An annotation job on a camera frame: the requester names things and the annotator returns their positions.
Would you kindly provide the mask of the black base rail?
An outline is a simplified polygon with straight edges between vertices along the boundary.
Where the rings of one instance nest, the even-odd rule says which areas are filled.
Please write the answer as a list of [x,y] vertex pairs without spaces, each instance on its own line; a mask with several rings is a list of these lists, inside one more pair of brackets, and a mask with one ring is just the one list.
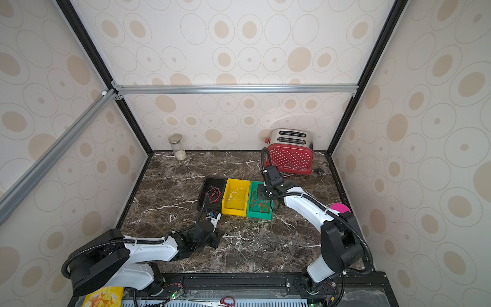
[[236,306],[397,306],[386,274],[347,275],[308,293],[297,273],[164,274],[164,290],[149,296],[125,289],[123,306],[201,306],[231,296]]

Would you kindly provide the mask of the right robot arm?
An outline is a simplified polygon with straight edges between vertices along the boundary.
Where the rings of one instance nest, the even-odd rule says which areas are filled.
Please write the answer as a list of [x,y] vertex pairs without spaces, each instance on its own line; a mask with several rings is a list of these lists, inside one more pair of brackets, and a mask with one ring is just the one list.
[[305,287],[313,289],[343,272],[368,275],[374,271],[373,254],[348,208],[325,206],[297,184],[286,181],[276,166],[264,166],[261,173],[264,184],[259,187],[259,198],[284,203],[320,234],[321,256],[306,267]]

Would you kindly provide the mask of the aluminium frame bar left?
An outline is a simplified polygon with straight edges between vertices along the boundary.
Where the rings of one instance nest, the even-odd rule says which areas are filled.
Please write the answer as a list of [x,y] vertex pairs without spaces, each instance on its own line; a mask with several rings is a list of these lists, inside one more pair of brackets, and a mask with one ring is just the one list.
[[77,141],[80,135],[94,121],[108,102],[115,100],[116,91],[106,90],[98,99],[58,138],[51,147],[29,168],[23,176],[1,197],[1,224],[13,214],[24,199],[32,192],[51,168],[66,151]]

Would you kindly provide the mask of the red polka dot toaster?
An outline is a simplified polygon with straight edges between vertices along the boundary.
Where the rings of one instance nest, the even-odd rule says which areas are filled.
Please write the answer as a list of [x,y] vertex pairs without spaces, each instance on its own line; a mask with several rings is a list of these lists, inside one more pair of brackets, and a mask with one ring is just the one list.
[[265,138],[273,165],[282,173],[312,173],[313,135],[303,130],[276,129]]

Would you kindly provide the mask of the pink plastic goblet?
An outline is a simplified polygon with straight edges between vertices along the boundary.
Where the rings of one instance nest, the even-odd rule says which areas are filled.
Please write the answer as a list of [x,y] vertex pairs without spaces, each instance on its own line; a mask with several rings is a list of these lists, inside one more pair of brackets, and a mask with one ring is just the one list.
[[351,212],[350,208],[342,203],[334,203],[331,205],[330,209],[341,214],[345,212]]

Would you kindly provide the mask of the green plastic bin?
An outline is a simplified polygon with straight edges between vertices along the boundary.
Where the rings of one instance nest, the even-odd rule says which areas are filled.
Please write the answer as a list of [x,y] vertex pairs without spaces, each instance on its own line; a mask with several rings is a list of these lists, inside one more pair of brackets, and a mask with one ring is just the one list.
[[264,183],[251,181],[246,216],[262,220],[271,220],[273,202],[271,200],[258,198],[258,188],[260,186],[264,186]]

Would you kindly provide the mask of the red handled scissors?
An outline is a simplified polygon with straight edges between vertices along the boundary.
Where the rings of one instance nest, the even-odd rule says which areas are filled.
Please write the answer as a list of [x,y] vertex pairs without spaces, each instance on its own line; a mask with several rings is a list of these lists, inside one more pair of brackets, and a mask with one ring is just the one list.
[[203,304],[211,307],[234,307],[236,305],[236,300],[231,296],[226,296],[219,301],[210,301]]

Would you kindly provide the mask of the yellow snack bag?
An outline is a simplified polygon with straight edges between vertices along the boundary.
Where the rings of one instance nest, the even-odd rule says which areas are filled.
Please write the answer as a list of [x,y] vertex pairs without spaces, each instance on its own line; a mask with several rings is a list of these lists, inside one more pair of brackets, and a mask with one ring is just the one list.
[[88,294],[83,307],[121,307],[123,296],[123,287],[103,287]]

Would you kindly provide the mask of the black plastic bin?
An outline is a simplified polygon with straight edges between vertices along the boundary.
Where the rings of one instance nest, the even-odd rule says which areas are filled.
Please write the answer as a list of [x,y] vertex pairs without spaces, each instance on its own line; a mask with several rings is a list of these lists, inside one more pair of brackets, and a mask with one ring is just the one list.
[[222,201],[228,179],[217,177],[206,177],[199,192],[197,210],[206,203],[207,210],[222,211]]

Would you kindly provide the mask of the glass jar with lid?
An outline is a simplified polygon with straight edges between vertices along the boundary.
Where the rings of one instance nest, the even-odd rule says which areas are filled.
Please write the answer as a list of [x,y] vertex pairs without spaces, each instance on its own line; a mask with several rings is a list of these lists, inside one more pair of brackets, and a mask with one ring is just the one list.
[[187,158],[186,151],[182,144],[182,135],[179,133],[172,134],[168,141],[171,145],[171,148],[174,152],[174,155],[178,161],[185,161]]

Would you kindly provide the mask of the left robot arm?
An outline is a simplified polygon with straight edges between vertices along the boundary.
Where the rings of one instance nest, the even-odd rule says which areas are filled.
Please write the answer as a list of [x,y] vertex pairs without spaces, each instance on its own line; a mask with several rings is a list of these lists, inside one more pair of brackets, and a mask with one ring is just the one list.
[[217,248],[219,220],[219,216],[206,217],[183,230],[150,239],[125,236],[113,228],[73,251],[61,266],[61,274],[72,282],[76,296],[103,287],[159,294],[164,279],[157,262],[180,261],[206,246]]

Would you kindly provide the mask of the aluminium frame bar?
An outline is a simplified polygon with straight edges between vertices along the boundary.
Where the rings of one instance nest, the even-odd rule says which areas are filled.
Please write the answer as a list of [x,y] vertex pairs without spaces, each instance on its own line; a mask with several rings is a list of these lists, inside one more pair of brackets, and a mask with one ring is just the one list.
[[139,94],[258,94],[258,93],[356,93],[356,84],[240,84],[240,85],[179,85],[123,86],[116,88],[123,95]]
[[1,224],[13,214],[24,199],[32,192],[51,168],[66,151],[77,141],[80,135],[94,121],[108,102],[115,100],[116,91],[106,90],[98,99],[58,138],[51,147],[29,168],[23,176],[1,197]]

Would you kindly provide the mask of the yellow plastic bin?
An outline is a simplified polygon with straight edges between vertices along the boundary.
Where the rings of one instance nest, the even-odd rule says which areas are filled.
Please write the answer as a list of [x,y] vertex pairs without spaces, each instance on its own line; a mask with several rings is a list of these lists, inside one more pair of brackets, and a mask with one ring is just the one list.
[[228,179],[222,201],[222,214],[246,217],[250,184],[249,180]]

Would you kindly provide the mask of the aluminium frame bar back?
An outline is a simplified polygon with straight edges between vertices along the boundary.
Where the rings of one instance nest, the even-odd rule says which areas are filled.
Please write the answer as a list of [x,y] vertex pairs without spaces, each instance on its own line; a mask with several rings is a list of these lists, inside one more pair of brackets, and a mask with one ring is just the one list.
[[356,84],[240,84],[240,85],[179,85],[123,86],[116,88],[123,95],[139,94],[258,94],[258,93],[356,93]]

